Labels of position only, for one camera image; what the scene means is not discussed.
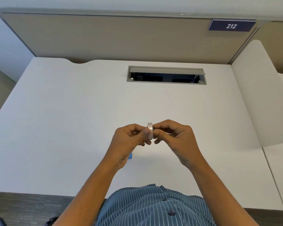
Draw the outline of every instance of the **fingernail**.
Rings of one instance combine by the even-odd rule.
[[[150,129],[145,128],[145,129],[144,129],[144,132],[145,132],[146,135],[148,135],[148,134],[150,133]]]

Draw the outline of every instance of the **gray carpet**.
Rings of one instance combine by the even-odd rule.
[[[44,225],[59,216],[73,197],[0,193],[0,217],[8,226]],[[283,226],[283,211],[246,209],[260,226]]]

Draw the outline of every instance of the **person's left hand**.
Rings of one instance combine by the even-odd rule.
[[[151,144],[151,140],[148,139],[149,133],[150,129],[138,124],[129,124],[118,128],[112,137],[103,160],[115,164],[119,170],[124,167],[130,153],[137,145]]]

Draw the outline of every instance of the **person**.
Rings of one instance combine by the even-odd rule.
[[[154,143],[166,142],[192,173],[203,198],[154,184],[123,188],[105,201],[96,225],[258,226],[208,165],[190,126],[166,120],[153,127]],[[114,175],[137,145],[151,144],[149,133],[138,124],[118,128],[100,164],[53,225],[92,225]]]

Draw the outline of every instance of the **number sign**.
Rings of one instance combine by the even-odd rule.
[[[255,23],[255,20],[212,20],[208,30],[249,32]]]

